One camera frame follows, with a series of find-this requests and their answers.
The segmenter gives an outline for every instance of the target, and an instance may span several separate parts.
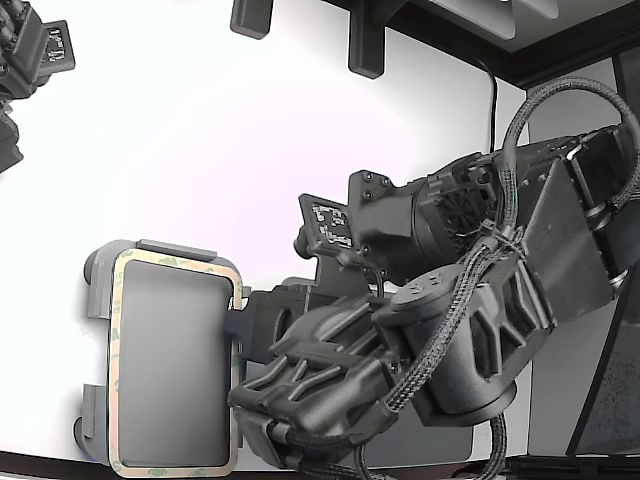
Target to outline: metal bracket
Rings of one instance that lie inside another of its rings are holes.
[[[233,0],[231,30],[260,40],[271,30],[273,0]]]
[[[349,31],[349,70],[375,79],[384,73],[385,26],[407,0],[355,0]]]
[[[349,70],[367,78],[384,73],[385,27],[408,0],[354,0],[350,10]],[[234,0],[231,30],[262,39],[271,29],[273,0]]]

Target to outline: white wall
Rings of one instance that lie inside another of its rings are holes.
[[[107,325],[82,266],[116,238],[215,249],[245,282],[312,276],[291,242],[302,192],[346,201],[350,173],[396,184],[488,145],[484,72],[395,32],[376,81],[347,70],[348,15],[277,0],[271,34],[229,29],[231,0],[34,1],[67,19],[78,66],[14,104],[25,160],[0,177],[0,450],[81,458],[83,383]],[[498,133],[524,100],[501,83]]]

